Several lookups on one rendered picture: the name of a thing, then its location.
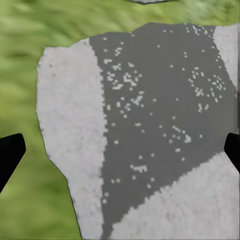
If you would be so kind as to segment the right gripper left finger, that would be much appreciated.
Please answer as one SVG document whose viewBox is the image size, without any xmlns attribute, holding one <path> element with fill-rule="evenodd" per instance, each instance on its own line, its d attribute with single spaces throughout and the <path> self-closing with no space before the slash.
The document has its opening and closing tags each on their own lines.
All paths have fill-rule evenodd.
<svg viewBox="0 0 240 240">
<path fill-rule="evenodd" d="M 26 153 L 22 133 L 0 138 L 0 193 Z"/>
</svg>

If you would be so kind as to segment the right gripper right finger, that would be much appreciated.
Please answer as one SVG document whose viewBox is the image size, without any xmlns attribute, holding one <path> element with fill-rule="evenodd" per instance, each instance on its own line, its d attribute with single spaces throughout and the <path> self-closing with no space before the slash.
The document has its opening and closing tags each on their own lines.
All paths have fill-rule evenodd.
<svg viewBox="0 0 240 240">
<path fill-rule="evenodd" d="M 229 133 L 227 135 L 224 151 L 240 173 L 240 135 Z"/>
</svg>

